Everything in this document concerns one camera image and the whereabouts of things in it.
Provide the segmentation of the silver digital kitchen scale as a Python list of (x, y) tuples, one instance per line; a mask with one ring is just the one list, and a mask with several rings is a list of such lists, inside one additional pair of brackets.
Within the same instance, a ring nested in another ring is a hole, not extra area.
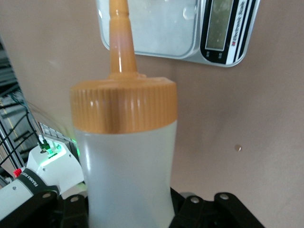
[(233, 67), (246, 55), (260, 0), (96, 0), (112, 70), (135, 55)]

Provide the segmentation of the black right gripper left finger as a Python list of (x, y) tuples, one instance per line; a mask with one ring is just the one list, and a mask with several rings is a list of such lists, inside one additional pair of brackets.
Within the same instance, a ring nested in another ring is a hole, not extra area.
[(89, 228), (87, 199), (38, 193), (0, 220), (0, 228)]

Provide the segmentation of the translucent orange-capped sauce bottle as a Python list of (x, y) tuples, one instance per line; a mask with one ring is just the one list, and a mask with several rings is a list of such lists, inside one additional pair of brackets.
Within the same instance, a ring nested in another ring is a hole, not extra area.
[(177, 86), (137, 70), (127, 0), (109, 0), (110, 75), (70, 90), (90, 228), (169, 228)]

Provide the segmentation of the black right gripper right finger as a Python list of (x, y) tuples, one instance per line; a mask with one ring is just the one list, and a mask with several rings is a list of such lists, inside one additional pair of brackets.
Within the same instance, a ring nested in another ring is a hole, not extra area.
[(213, 201), (197, 195), (182, 196), (171, 189), (175, 216), (169, 228), (264, 228), (233, 194), (219, 192)]

